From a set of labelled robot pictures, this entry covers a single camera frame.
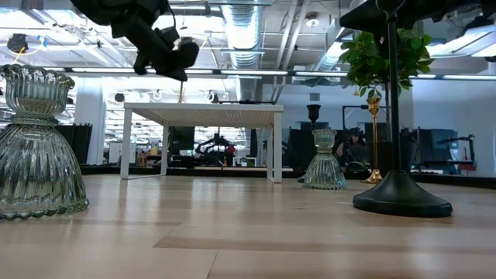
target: clear glass vase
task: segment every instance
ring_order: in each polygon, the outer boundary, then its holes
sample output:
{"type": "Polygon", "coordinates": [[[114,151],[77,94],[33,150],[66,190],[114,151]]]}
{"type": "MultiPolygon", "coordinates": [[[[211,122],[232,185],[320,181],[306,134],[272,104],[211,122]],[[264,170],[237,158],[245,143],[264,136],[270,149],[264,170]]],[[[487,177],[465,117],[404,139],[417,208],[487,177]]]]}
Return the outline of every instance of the clear glass vase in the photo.
{"type": "Polygon", "coordinates": [[[0,219],[72,213],[88,206],[81,170],[56,130],[74,81],[43,68],[5,65],[7,105],[16,114],[0,134],[0,219]]]}
{"type": "Polygon", "coordinates": [[[339,162],[332,155],[336,131],[317,129],[312,134],[317,146],[317,154],[308,166],[304,187],[325,190],[346,189],[346,181],[341,173],[339,162]]]}

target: desk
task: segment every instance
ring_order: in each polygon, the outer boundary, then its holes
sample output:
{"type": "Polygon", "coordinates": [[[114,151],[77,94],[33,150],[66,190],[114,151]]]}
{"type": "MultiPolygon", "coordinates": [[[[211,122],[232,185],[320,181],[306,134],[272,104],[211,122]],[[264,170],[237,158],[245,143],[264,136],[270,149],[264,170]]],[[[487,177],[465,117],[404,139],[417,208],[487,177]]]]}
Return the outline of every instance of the desk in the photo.
{"type": "MultiPolygon", "coordinates": [[[[121,179],[129,179],[129,149],[133,112],[164,126],[162,146],[168,146],[170,126],[215,126],[265,128],[267,133],[267,178],[282,181],[282,105],[219,105],[125,103],[121,179]]],[[[160,175],[167,173],[167,153],[162,153],[160,175]]]]}

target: black stand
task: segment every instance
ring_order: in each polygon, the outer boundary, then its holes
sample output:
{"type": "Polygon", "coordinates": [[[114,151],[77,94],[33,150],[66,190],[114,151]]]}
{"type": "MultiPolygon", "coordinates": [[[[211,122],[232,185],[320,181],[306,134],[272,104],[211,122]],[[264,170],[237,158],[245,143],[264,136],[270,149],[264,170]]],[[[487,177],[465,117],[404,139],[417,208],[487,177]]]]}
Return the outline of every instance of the black stand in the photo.
{"type": "Polygon", "coordinates": [[[353,197],[353,205],[361,210],[387,215],[411,217],[447,217],[451,204],[418,186],[410,176],[401,171],[400,129],[398,112],[398,60],[396,11],[401,1],[376,0],[377,7],[387,14],[389,36],[389,61],[391,79],[391,128],[393,141],[393,170],[375,187],[353,197]]]}

